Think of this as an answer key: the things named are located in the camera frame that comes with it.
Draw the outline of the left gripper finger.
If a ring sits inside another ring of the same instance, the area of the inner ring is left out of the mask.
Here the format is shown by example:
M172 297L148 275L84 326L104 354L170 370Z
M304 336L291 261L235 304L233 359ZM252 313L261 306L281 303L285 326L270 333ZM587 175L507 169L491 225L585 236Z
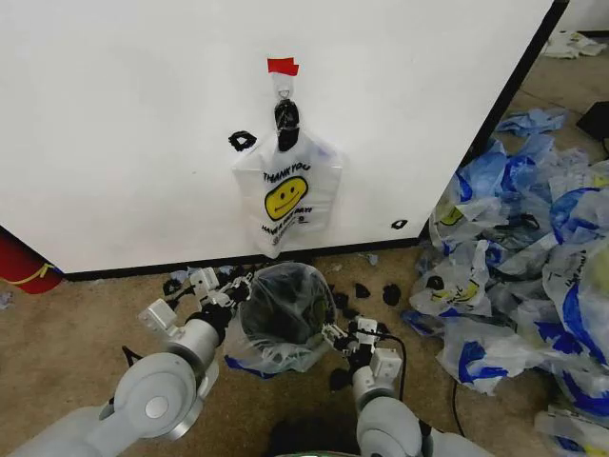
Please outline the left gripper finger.
M185 295L194 295L194 286L186 286L178 279L168 279L163 284L165 301L169 306L178 306Z
M250 280L248 278L236 278L216 293L214 304L221 308L234 308L242 302L246 302L250 296Z

